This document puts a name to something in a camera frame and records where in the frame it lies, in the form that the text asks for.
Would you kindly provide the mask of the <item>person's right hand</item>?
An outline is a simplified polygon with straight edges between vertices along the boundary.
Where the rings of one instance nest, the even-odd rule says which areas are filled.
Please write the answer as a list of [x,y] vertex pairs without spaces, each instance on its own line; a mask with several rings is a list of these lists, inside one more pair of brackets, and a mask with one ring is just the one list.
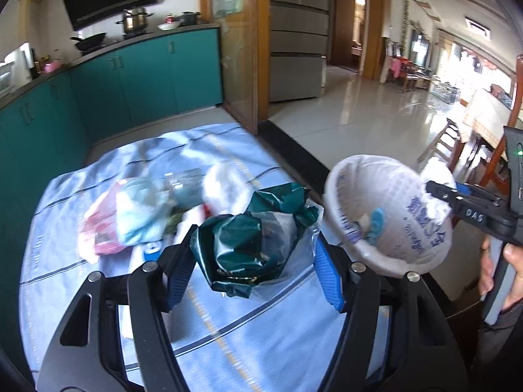
[[[514,272],[511,287],[500,310],[500,312],[507,312],[522,300],[522,248],[507,244],[503,248],[503,256]],[[481,245],[480,270],[478,287],[480,295],[485,296],[495,285],[495,265],[490,255],[490,239],[488,236],[484,238]]]

